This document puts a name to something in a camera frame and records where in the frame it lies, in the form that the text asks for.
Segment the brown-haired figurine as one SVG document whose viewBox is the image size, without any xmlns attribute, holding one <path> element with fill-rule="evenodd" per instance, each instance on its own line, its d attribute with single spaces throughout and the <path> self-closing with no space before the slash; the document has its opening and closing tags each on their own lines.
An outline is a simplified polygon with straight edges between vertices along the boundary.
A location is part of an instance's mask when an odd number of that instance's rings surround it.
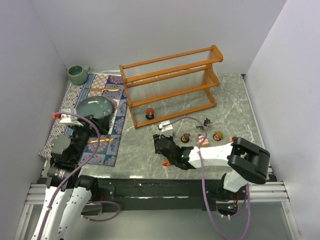
<svg viewBox="0 0 320 240">
<path fill-rule="evenodd" d="M 180 141 L 182 142 L 182 143 L 188 143 L 189 141 L 190 141 L 190 136 L 191 136 L 191 134 L 190 133 L 184 133 L 182 136 L 181 136 L 181 138 L 180 138 Z"/>
</svg>

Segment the red-haired figurine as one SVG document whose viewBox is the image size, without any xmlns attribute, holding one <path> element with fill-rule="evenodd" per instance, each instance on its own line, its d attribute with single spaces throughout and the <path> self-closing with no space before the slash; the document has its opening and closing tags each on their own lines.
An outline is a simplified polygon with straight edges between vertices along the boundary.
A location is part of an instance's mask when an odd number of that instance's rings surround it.
<svg viewBox="0 0 320 240">
<path fill-rule="evenodd" d="M 153 120 L 155 117 L 155 110 L 151 107 L 147 108 L 146 112 L 145 112 L 145 118 L 147 120 Z"/>
</svg>

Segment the straw hat figurine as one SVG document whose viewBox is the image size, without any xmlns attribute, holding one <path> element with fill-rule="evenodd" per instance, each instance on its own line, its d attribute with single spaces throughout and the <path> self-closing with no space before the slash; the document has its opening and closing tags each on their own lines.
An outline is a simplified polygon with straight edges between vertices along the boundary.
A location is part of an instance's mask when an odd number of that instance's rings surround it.
<svg viewBox="0 0 320 240">
<path fill-rule="evenodd" d="M 217 142 L 221 141 L 223 139 L 224 135 L 222 131 L 216 131 L 213 135 L 213 139 Z"/>
</svg>

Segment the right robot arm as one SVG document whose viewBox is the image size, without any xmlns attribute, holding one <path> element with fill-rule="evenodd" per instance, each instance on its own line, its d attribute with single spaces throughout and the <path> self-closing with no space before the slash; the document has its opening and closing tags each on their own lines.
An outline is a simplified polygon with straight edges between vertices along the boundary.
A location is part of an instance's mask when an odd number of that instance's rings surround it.
<svg viewBox="0 0 320 240">
<path fill-rule="evenodd" d="M 210 192 L 219 201 L 229 201 L 246 184 L 263 185 L 267 181 L 270 153 L 258 145 L 241 137 L 220 146 L 180 147 L 172 137 L 153 135 L 156 154 L 164 156 L 170 165 L 182 170 L 204 167 L 232 168 L 224 173 L 221 183 Z"/>
</svg>

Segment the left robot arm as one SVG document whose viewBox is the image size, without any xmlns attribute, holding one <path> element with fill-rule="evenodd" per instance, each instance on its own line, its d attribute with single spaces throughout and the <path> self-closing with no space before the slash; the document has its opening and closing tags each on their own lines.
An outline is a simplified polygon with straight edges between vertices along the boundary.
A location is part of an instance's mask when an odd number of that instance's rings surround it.
<svg viewBox="0 0 320 240">
<path fill-rule="evenodd" d="M 90 138 L 109 131 L 110 117 L 81 116 L 66 111 L 55 112 L 54 119 L 73 129 L 71 135 L 60 134 L 51 150 L 45 198 L 33 240 L 65 240 L 72 223 L 90 198 L 99 190 L 98 180 L 80 176 L 82 154 Z"/>
</svg>

